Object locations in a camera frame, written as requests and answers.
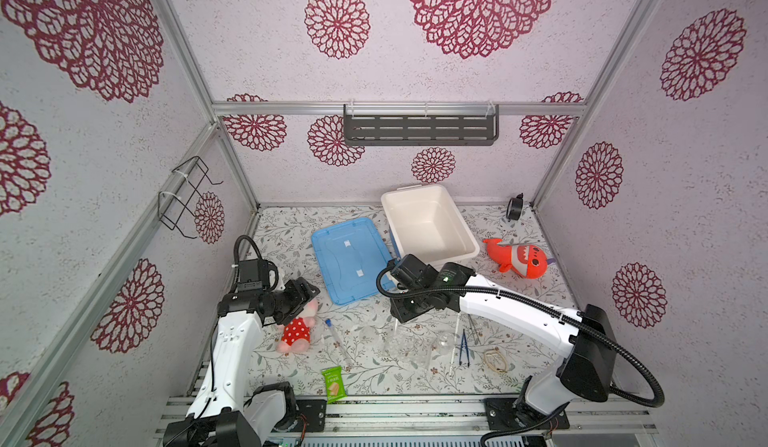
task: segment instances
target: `white plastic bin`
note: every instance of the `white plastic bin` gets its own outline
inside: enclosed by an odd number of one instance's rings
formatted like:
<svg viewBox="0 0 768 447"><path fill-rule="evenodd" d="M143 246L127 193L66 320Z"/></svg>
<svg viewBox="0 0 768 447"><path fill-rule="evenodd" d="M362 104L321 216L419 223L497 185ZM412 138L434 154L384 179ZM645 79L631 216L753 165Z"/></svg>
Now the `white plastic bin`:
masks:
<svg viewBox="0 0 768 447"><path fill-rule="evenodd" d="M398 257L412 253L437 270L480 252L475 236L442 185L403 187L382 195Z"/></svg>

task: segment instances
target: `black cable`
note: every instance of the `black cable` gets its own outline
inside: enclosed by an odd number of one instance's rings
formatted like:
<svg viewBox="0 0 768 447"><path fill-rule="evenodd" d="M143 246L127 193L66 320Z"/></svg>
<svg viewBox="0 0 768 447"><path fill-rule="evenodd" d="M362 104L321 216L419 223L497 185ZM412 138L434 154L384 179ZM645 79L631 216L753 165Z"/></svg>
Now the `black cable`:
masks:
<svg viewBox="0 0 768 447"><path fill-rule="evenodd" d="M256 246L256 242L254 241L254 239L248 237L247 235L241 235L237 237L237 240L235 241L235 247L234 247L235 275L234 277L232 277L232 287L230 287L230 293L235 293L235 290L237 290L237 280L240 279L240 267L237 264L240 263L240 244L243 241L248 241L250 246L254 248L254 251L256 252L256 257L259 257L259 260L262 260L261 251L259 250L259 247Z"/></svg>
<svg viewBox="0 0 768 447"><path fill-rule="evenodd" d="M216 330L218 330L218 327L214 329L214 332L210 334L210 391L216 392L216 377L214 372L214 337L216 337Z"/></svg>
<svg viewBox="0 0 768 447"><path fill-rule="evenodd" d="M555 410L553 410L552 413L544 417L541 422L535 423L530 427L523 427L522 429L516 429L516 430L498 430L496 432L489 432L480 438L480 446L487 447L485 442L489 441L490 439L494 439L496 437L504 437L506 435L519 435L526 432L530 432L532 430L536 430L538 427L541 427L542 425L549 423L552 419L560 415L560 413L563 412L566 407L568 407L568 404L569 402L566 402L565 404L560 405Z"/></svg>
<svg viewBox="0 0 768 447"><path fill-rule="evenodd" d="M470 292L470 293L486 293L488 295L493 295L493 296L498 295L500 297L506 297L507 299L516 300L529 307L539 309L542 312L547 313L548 315L558 319L558 321L561 321L563 323L567 323L568 325L576 327L581 332L586 333L587 335L599 341L603 345L608 346L611 350L616 352L618 355L627 359L627 361L635 368L635 370L637 370L640 373L640 375L643 375L643 378L650 386L650 390L654 393L654 397L652 399L646 399L644 397L640 397L638 395L625 392L624 390L621 390L619 387L616 387L615 385L610 386L610 392L612 394L616 394L619 397L622 397L626 400L630 400L631 402L634 402L639 405L643 405L645 407L661 407L662 404L664 404L664 391L661 388L661 385L658 383L658 380L656 380L656 378L650 372L650 370L648 370L648 367L643 365L643 363L640 362L640 360L638 360L637 357L633 356L632 353L630 353L627 349L617 344L614 340L610 339L609 337L606 337L605 334L603 334L602 332L596 329L593 329L592 327L576 319L572 319L571 317L568 317L568 316L563 316L559 310L553 309L552 307L545 306L543 303L540 303L533 299L529 299L525 296L520 295L519 293L511 292L506 289L494 289L492 287L439 286L439 287L430 287L428 291L419 290L417 292L405 292L405 293L388 292L382 287L381 280L382 280L382 277L384 277L384 275L387 272L391 271L393 267L394 266L386 267L381 272L379 272L379 276L376 278L376 288L379 289L379 292L384 297L389 297L390 299L408 299L411 297L421 297L431 292L452 292L452 293Z"/></svg>
<svg viewBox="0 0 768 447"><path fill-rule="evenodd" d="M214 332L212 334L210 334L210 391L212 393L216 392L216 387L215 387L215 385L216 385L216 382L215 382L216 377L214 376L214 337L216 337L216 329L214 329ZM165 442L164 445L170 445L171 443L173 443L173 441L175 441L176 438L179 435L187 432L187 430L189 430L190 427L192 425L194 425L194 421L202 419L203 418L203 414L205 414L205 411L208 410L208 405L210 405L210 400L212 398L213 397L209 397L208 400L205 401L205 407L203 407L203 410L200 411L200 414L197 417L193 417L192 418L192 421L190 422L189 425L184 427L184 430L182 430L181 432L179 432L176 435L174 435L173 438L171 440L169 440L168 442Z"/></svg>

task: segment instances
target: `table surface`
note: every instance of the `table surface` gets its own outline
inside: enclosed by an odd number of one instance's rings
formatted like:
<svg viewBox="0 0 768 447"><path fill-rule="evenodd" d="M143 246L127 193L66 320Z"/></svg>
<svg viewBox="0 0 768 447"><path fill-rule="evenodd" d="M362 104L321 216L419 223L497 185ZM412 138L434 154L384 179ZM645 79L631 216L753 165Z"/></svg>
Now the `table surface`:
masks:
<svg viewBox="0 0 768 447"><path fill-rule="evenodd" d="M480 254L463 261L463 265L543 302L575 307L557 264L549 266L540 279L522 279L511 272L500 273L498 264L485 253L482 240L500 237L508 243L536 243L549 254L551 250L530 209L526 207L522 218L513 226L502 220L502 206L460 206L458 209L481 245ZM283 327L265 327L264 341L252 353L248 368L252 389L288 380L298 395L324 394L321 371L342 365L344 386L350 395L517 393L529 375L554 360L554 352L541 343L481 317L472 317L475 336L468 316L448 309L432 310L410 323L396 326L396 320L389 315L389 301L379 294L346 306L333 304L325 290L310 236L324 227L364 216L373 220L389 252L394 253L389 226L380 206L270 207L261 211L253 238L262 256L274 261L283 270L285 279L302 276L320 287L317 316L321 320L331 319L354 365L347 365L322 321L312 328L310 350L306 354L276 352L275 345L283 335ZM367 326L375 332L361 331ZM458 346L445 355L431 351L427 360L427 348L438 333L458 333L460 340L462 331L466 331L468 340L469 366L463 361L458 365ZM483 353L489 350L504 356L508 364L506 373L497 373L484 364Z"/></svg>

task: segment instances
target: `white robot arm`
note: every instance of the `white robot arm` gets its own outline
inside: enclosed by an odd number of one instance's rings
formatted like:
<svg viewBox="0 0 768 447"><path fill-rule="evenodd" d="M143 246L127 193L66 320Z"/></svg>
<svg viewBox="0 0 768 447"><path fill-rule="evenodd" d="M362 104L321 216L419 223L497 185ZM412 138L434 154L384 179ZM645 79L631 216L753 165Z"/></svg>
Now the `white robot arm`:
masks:
<svg viewBox="0 0 768 447"><path fill-rule="evenodd" d="M381 278L391 273L398 288L388 292ZM664 403L664 391L650 371L627 349L616 343L608 316L587 305L583 312L541 303L500 286L473 269L447 263L438 272L413 255L390 261L376 280L379 292L390 300L390 312L401 323L431 309L449 308L495 320L524 333L553 349L558 358L542 373L529 377L514 401L514 429L483 436L527 432L548 423L569 401L583 398L605 402L613 393L648 407ZM648 382L654 393L644 399L610 384L616 356L628 360Z"/></svg>
<svg viewBox="0 0 768 447"><path fill-rule="evenodd" d="M235 244L235 252L242 236ZM288 382L264 385L246 397L250 354L264 338L264 319L286 325L299 317L320 289L299 277L275 290L276 266L269 260L235 257L236 273L230 293L219 302L219 322L211 339L211 360L197 397L183 421L168 424L163 445L202 445L215 435L219 447L262 445L273 429L287 430L298 418L293 389ZM270 279L274 272L274 285Z"/></svg>
<svg viewBox="0 0 768 447"><path fill-rule="evenodd" d="M267 272L261 267L251 277L258 279ZM408 292L384 290L380 281L387 272ZM615 343L608 318L598 307L587 306L580 312L543 304L455 263L447 263L438 273L413 255L390 261L376 283L379 291L390 298L390 311L401 323L433 308L450 308L494 320L558 354L552 365L526 380L514 401L512 414L517 430L486 434L484 445L486 437L521 433L548 422L577 397L604 402L611 392L652 407L664 402L664 393L653 375ZM236 279L236 284L237 291L233 286L233 292L219 302L212 361L197 398L184 421L168 425L163 445L200 445L213 432L221 447L262 445L273 429L288 429L296 421L296 400L288 383L264 386L244 402L247 360L264 336L264 318L274 317L276 323L284 325L298 317L320 290L302 278L290 280L285 290L276 292L260 288L261 282L248 276ZM642 399L610 385L616 353L648 380L653 399Z"/></svg>
<svg viewBox="0 0 768 447"><path fill-rule="evenodd" d="M489 287L512 291L482 275L475 275L469 279L467 287ZM542 310L517 300L490 296L485 293L467 293L459 299L459 306L462 312L495 320L510 329L532 337L558 354L558 359L552 362L552 365L549 365L542 373L534 375L528 382L524 396L526 404L542 414L549 414L576 396L563 386L557 377L558 367L563 364L563 361L571 355L574 349L571 339L578 336L576 327L561 323ZM559 310L562 316L578 320L577 309L566 309L554 305L550 305L550 307Z"/></svg>

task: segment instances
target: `snack package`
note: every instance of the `snack package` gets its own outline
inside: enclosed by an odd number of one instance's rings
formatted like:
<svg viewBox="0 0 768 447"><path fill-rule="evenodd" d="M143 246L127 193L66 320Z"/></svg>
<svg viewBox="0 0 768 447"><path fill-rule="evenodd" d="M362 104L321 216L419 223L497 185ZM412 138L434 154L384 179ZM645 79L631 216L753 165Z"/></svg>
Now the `snack package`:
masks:
<svg viewBox="0 0 768 447"><path fill-rule="evenodd" d="M341 365L323 370L322 376L326 378L326 397L329 404L346 397L344 382L341 380Z"/></svg>

